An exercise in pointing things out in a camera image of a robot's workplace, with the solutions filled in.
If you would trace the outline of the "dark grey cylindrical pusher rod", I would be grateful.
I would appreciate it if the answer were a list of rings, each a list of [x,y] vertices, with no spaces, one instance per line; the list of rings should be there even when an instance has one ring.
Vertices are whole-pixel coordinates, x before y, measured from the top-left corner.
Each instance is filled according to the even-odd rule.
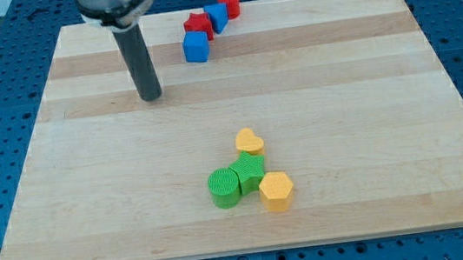
[[[113,36],[139,97],[147,102],[158,99],[162,88],[139,26],[136,24],[130,30],[114,32]]]

